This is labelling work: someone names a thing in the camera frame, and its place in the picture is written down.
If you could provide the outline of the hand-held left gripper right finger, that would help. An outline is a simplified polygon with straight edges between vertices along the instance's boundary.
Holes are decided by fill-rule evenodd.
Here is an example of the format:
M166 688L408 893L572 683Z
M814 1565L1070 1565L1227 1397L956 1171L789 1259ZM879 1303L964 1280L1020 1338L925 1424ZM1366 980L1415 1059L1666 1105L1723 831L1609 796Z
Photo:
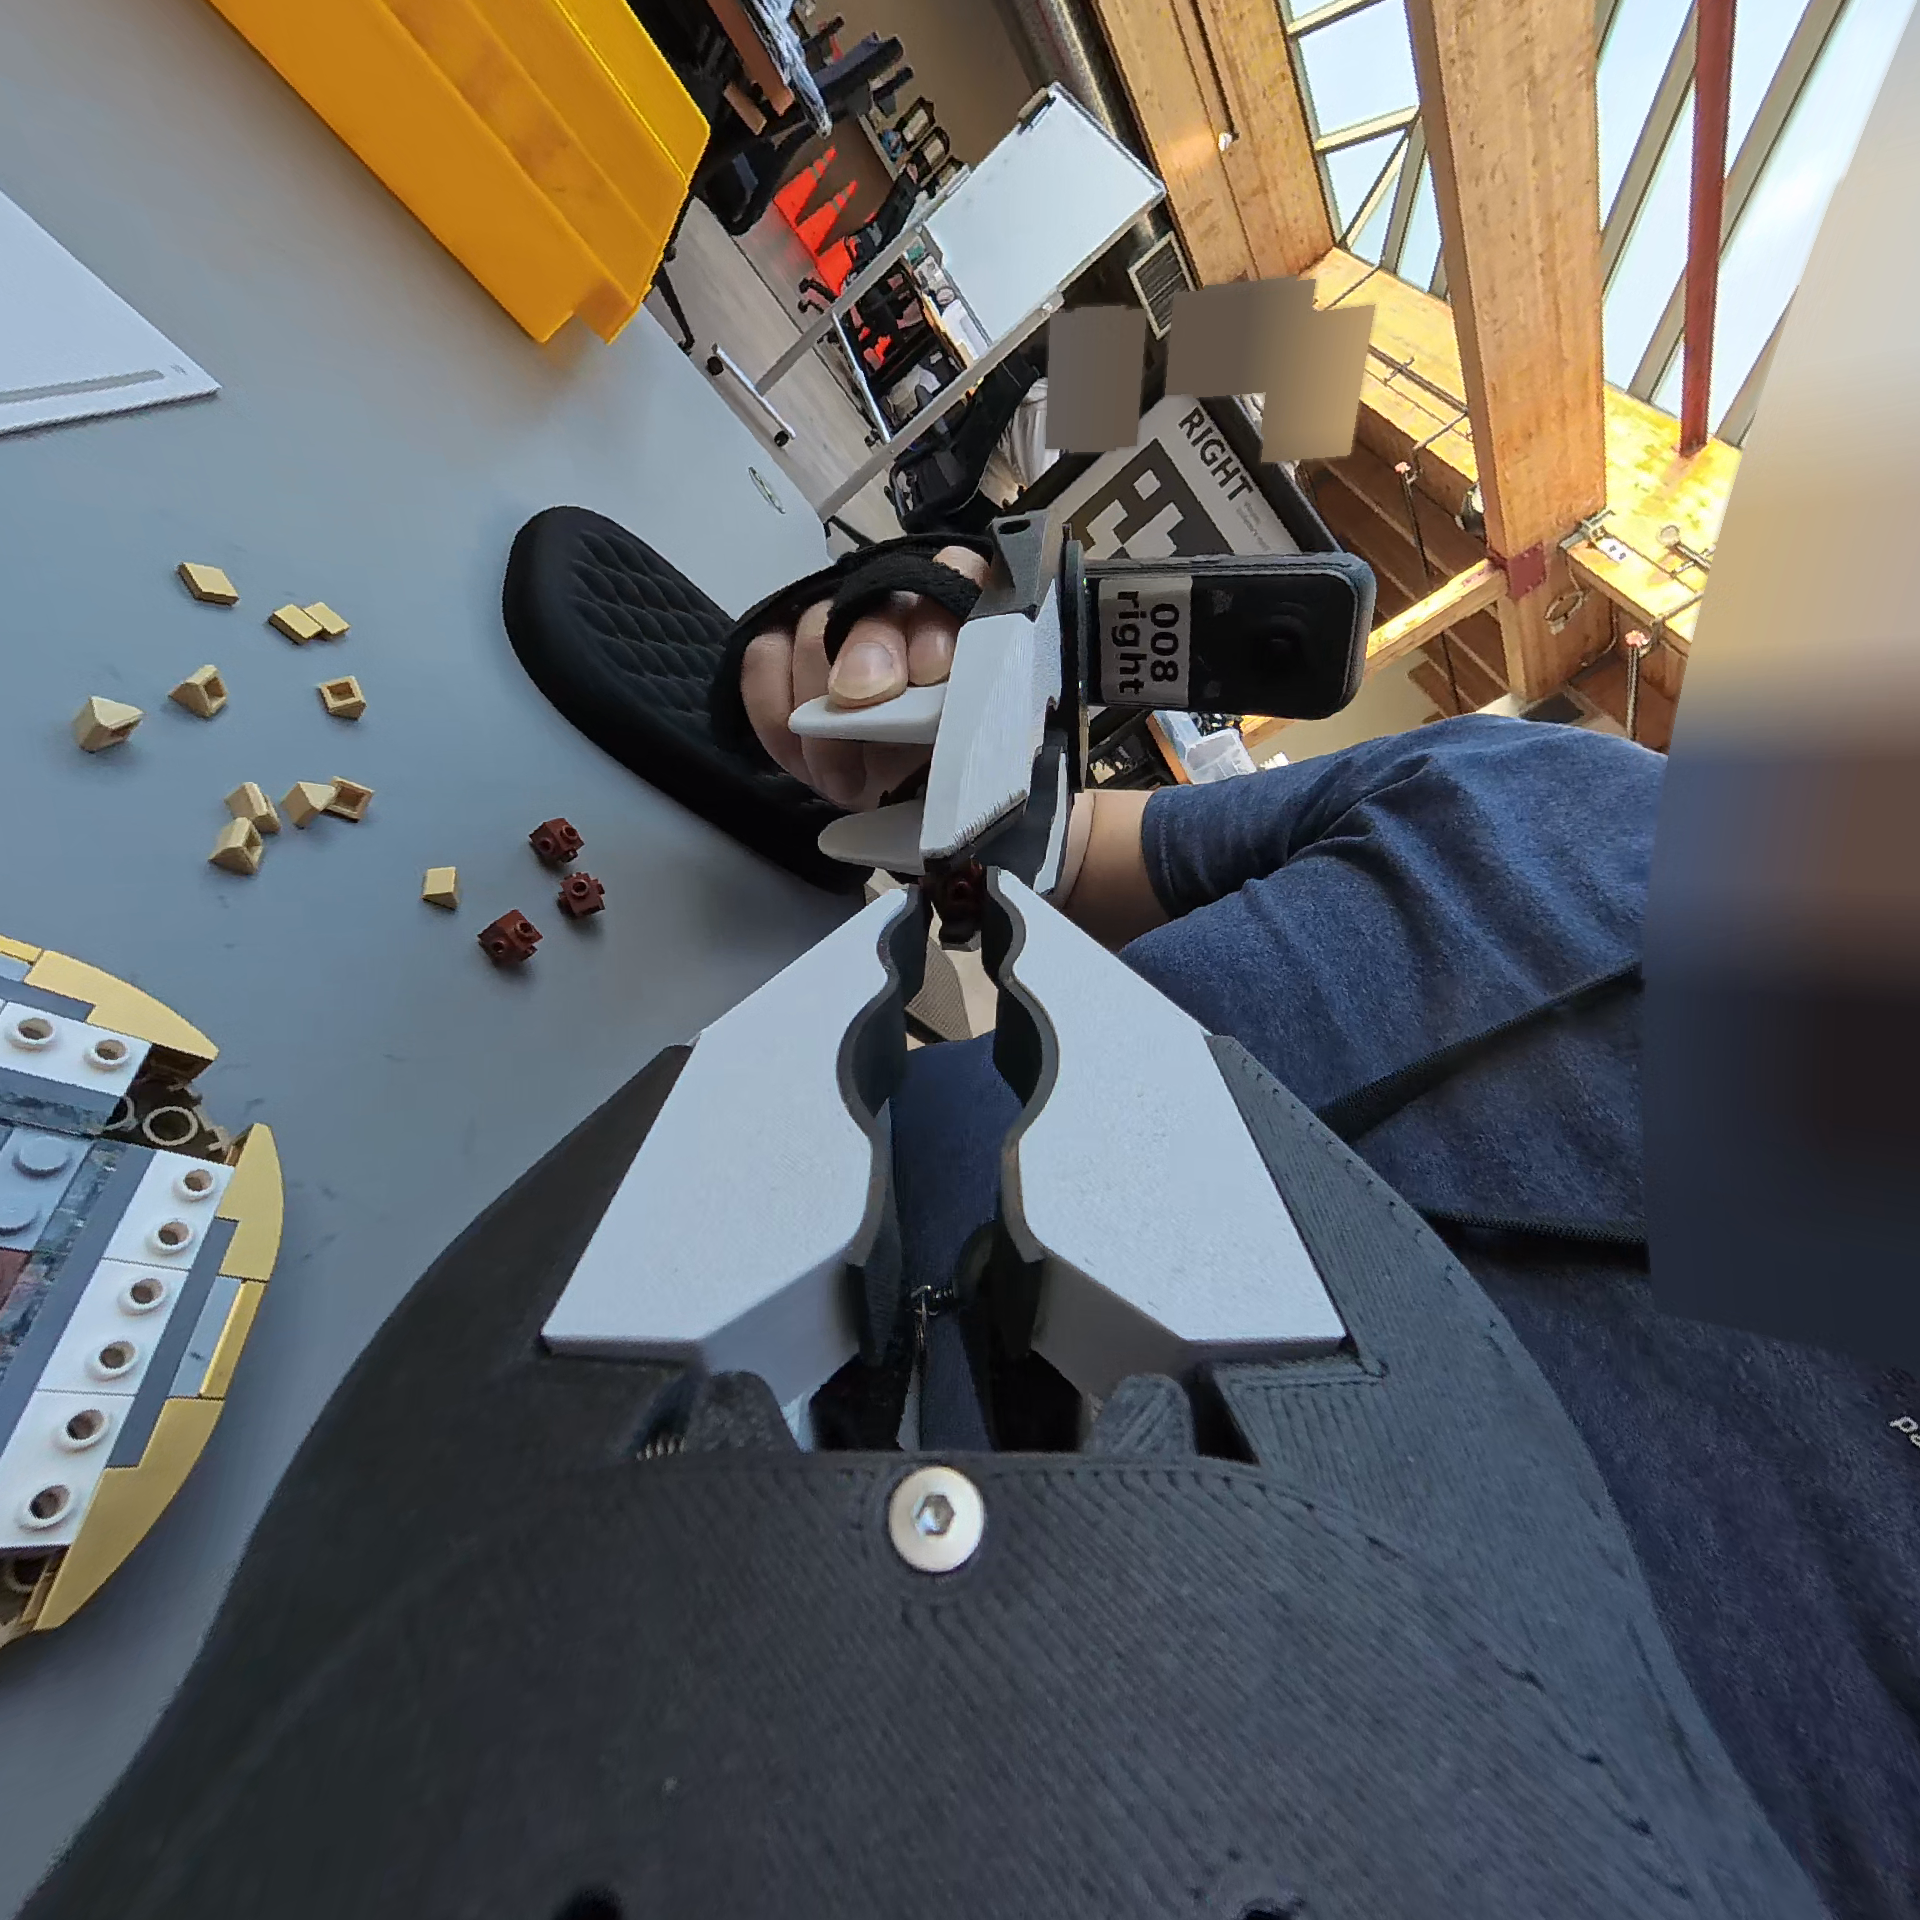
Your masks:
M985 874L998 1151L993 1314L1077 1392L1346 1338L1207 1032L1015 874Z

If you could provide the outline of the lego instruction booklet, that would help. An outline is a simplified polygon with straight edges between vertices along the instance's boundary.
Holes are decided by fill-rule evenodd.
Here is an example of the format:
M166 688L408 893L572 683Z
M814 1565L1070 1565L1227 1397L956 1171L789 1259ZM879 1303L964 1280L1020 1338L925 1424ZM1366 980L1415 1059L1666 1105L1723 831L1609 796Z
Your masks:
M215 396L219 382L5 201L5 435Z

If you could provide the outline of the black white marker sign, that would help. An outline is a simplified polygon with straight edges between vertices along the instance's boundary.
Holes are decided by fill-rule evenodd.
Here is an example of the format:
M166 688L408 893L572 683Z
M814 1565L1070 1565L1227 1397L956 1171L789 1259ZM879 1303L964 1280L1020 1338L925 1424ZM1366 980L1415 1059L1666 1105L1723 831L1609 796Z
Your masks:
M1230 402L1167 396L1139 444L1094 456L1043 509L1049 535L1070 531L1091 563L1338 552L1297 480L1257 460L1257 432Z

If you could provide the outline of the yellow plastic bin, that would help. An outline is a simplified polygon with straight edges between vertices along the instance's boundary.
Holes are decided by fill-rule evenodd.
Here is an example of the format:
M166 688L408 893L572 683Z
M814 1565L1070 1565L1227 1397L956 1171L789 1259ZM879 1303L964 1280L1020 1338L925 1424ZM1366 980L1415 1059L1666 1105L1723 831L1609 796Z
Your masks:
M709 119L628 5L219 5L539 344L635 319Z

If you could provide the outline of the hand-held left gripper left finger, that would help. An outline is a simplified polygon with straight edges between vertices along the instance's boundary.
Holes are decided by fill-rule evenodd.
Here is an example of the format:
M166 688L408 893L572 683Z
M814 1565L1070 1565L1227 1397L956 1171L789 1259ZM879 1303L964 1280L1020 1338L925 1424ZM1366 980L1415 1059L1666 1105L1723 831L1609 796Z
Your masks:
M901 1319L889 1097L921 895L884 893L694 1043L541 1338L751 1373L778 1403Z

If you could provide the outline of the person's right hand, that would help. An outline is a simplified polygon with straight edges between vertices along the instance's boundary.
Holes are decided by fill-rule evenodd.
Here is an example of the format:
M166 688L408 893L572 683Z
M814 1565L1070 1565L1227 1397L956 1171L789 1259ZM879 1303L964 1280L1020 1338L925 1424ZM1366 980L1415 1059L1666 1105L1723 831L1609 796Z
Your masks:
M759 633L739 669L739 693L759 744L814 795L842 811L869 811L912 783L929 763L921 744L798 739L789 712L814 699L864 709L909 685L944 683L964 617L921 597L889 593L864 612L835 660L825 657L830 600Z

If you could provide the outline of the person's blue t-shirt torso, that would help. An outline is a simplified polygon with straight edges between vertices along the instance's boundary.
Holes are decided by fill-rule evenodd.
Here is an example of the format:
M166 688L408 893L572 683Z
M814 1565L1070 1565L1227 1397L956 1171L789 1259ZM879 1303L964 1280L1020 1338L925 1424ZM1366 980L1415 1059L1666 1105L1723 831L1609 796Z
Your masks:
M1639 961L1662 763L1465 718L1167 789L1126 965L1461 1232L1662 1630L1830 1918L1918 1918L1900 1373L1669 1319L1644 1259Z

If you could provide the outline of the round gold lego base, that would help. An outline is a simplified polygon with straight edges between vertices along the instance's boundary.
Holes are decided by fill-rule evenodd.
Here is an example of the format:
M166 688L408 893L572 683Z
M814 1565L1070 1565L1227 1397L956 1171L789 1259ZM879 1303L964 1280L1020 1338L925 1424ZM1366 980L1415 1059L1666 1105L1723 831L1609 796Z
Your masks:
M5 1642L155 1531L268 1297L279 1142L207 1113L215 1056L129 980L5 941Z

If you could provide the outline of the person's right forearm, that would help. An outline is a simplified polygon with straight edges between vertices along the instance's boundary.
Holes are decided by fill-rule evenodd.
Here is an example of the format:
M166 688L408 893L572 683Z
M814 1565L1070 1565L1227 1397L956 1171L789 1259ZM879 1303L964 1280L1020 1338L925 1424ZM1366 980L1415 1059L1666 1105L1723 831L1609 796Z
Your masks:
M1107 952L1167 923L1144 860L1144 817L1152 796L1151 789L1070 796L1060 880L1049 902Z

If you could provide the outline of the white rolling whiteboard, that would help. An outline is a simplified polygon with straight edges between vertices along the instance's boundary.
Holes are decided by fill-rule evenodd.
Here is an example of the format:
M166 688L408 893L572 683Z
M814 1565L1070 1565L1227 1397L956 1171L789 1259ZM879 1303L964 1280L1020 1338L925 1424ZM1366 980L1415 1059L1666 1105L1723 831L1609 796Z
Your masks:
M1164 179L1065 84L1049 84L980 168L912 210L901 231L845 281L768 371L748 377L718 348L704 351L709 371L721 380L721 388L739 388L783 447L795 432L772 405L772 388L820 344L845 353L855 398L876 423L876 435L872 453L824 498L820 517L832 521L1010 359L1060 306L1065 289L1164 201ZM921 302L933 344L955 359L955 377L897 425L881 413L861 371L860 344L845 331L852 306L896 269L906 269L906 289Z

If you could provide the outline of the scatter of tan lego pieces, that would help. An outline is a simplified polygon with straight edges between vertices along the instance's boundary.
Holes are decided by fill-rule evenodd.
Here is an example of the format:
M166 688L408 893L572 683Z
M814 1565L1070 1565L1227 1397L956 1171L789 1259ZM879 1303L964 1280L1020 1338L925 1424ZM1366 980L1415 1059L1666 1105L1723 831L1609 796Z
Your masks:
M238 587L219 565L180 563L180 585L198 603L234 608ZM283 603L268 614L268 628L294 644L342 640L349 620L329 603ZM317 683L320 707L335 721L358 721L366 716L366 688L357 676L332 676ZM85 753L104 753L131 740L144 718L144 709L116 701L107 695L89 695L71 718L71 739ZM371 806L371 787L332 777L332 781L296 781L280 801L275 801L259 781L233 787L227 796L227 822L208 849L208 865L251 880L265 863L265 839L283 822L306 831L317 821L358 822ZM460 880L454 865L429 869L423 880L423 902L442 910L460 906Z

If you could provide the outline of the black quilted wrist rest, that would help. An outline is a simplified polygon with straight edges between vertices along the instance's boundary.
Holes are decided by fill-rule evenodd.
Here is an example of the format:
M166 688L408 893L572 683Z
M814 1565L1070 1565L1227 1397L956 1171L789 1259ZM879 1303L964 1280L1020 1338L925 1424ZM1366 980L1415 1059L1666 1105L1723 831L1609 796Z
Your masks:
M596 748L814 887L864 893L861 869L820 853L835 811L751 732L716 734L732 614L652 547L596 509L541 509L511 547L500 614L534 685Z

